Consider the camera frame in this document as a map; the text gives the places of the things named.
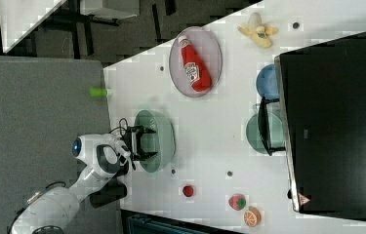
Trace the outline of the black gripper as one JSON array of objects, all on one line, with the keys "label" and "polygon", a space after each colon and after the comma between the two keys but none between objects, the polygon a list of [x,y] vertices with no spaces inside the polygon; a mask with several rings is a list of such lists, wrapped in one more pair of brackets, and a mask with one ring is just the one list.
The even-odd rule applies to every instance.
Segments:
[{"label": "black gripper", "polygon": [[145,161],[156,155],[156,152],[141,153],[142,134],[156,134],[156,132],[144,126],[135,126],[127,128],[125,134],[122,136],[134,161]]}]

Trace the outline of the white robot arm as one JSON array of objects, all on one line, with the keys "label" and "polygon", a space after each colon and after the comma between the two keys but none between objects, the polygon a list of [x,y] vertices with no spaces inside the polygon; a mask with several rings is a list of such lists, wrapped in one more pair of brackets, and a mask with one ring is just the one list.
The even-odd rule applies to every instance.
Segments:
[{"label": "white robot arm", "polygon": [[126,185],[112,180],[125,175],[136,160],[153,155],[142,150],[142,138],[156,135],[150,128],[135,126],[123,135],[111,132],[79,136],[72,154],[86,167],[77,180],[68,188],[58,186],[32,197],[8,228],[8,234],[64,234],[85,199],[98,208],[126,197]]}]

